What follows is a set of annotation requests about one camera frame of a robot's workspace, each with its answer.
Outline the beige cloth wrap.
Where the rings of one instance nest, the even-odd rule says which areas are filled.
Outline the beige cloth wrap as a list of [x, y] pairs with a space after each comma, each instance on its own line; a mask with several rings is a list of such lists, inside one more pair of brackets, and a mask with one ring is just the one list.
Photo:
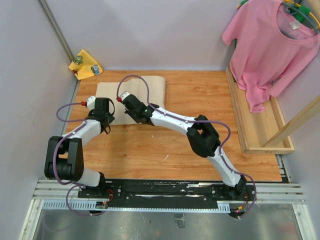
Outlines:
[[166, 79], [162, 76], [149, 75], [143, 79], [133, 77], [127, 81], [100, 82], [97, 85], [97, 98], [109, 98], [113, 101], [110, 104], [110, 112], [114, 113], [112, 126], [135, 125], [137, 122], [125, 111], [143, 112], [148, 103], [165, 108]]

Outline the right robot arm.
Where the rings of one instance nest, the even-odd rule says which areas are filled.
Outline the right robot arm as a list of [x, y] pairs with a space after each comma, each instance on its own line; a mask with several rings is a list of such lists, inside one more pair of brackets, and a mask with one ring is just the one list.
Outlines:
[[204, 115], [188, 117], [170, 112], [156, 104], [145, 105], [127, 91], [116, 99], [124, 105], [124, 113], [136, 123], [164, 127], [186, 136], [192, 151], [197, 156], [208, 159], [218, 171], [227, 196], [238, 200], [244, 195], [246, 177], [234, 168], [222, 148], [220, 135]]

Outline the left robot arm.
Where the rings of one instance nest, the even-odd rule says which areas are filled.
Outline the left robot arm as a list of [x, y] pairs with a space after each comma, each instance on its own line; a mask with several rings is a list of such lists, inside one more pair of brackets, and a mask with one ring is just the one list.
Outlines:
[[61, 185], [89, 187], [91, 194], [101, 198], [107, 193], [107, 185], [102, 182], [102, 173], [85, 167], [83, 148], [96, 136], [110, 133], [115, 104], [110, 98], [95, 96], [77, 104], [88, 108], [89, 113], [78, 120], [80, 125], [74, 130], [48, 140], [44, 175]]

